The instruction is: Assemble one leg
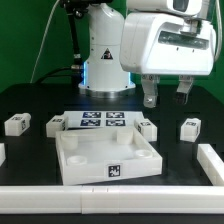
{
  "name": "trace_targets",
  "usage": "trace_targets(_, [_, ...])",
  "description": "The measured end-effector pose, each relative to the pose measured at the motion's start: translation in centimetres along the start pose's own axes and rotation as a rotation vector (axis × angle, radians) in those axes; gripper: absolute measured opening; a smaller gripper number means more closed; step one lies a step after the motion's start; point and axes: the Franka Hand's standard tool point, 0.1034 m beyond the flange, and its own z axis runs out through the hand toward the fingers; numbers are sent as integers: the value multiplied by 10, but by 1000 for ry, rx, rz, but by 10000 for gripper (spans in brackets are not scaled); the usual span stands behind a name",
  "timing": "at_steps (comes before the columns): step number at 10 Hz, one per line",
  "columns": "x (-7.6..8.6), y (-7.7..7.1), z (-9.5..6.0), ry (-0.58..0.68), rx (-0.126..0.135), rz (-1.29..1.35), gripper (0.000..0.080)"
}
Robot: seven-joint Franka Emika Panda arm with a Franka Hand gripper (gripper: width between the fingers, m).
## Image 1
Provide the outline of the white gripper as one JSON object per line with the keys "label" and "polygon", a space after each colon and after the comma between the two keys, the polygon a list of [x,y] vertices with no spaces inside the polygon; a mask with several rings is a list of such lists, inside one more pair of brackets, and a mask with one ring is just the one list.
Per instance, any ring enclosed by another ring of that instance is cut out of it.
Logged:
{"label": "white gripper", "polygon": [[130,13],[124,24],[120,63],[125,71],[141,76],[143,104],[157,104],[159,77],[180,75],[175,101],[185,105],[193,87],[194,77],[209,75],[214,63],[216,33],[203,21],[200,33],[182,33],[184,19],[164,13]]}

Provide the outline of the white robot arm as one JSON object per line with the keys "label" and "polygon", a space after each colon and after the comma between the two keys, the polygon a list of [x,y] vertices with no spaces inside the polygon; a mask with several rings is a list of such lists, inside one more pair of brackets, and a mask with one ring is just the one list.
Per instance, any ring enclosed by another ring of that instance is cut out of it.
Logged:
{"label": "white robot arm", "polygon": [[143,104],[153,108],[160,78],[177,75],[175,99],[185,104],[194,78],[209,75],[220,55],[220,0],[125,0],[125,15],[112,1],[59,0],[69,18],[80,92],[102,98],[132,92],[135,73]]}

